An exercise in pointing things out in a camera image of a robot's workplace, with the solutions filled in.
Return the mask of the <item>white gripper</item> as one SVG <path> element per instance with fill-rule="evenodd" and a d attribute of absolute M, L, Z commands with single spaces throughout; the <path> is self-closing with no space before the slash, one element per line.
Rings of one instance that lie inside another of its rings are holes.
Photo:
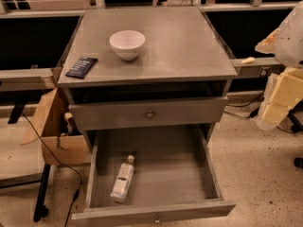
<path fill-rule="evenodd" d="M 278 29 L 272 31 L 259 42 L 255 50 L 263 54 L 275 53 L 275 41 Z M 288 115 L 303 98 L 303 70 L 287 68 L 277 77 L 274 91 L 270 97 L 272 104 L 262 102 L 258 110 L 257 126 L 263 131 L 272 130 Z"/>

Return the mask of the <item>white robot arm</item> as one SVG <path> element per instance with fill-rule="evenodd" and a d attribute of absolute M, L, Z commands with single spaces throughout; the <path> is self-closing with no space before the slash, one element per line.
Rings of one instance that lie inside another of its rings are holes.
<path fill-rule="evenodd" d="M 258 110 L 257 126 L 268 131 L 277 127 L 303 99 L 303 2 L 299 2 L 255 50 L 274 54 L 286 67 L 281 74 L 268 78 L 264 100 Z"/>

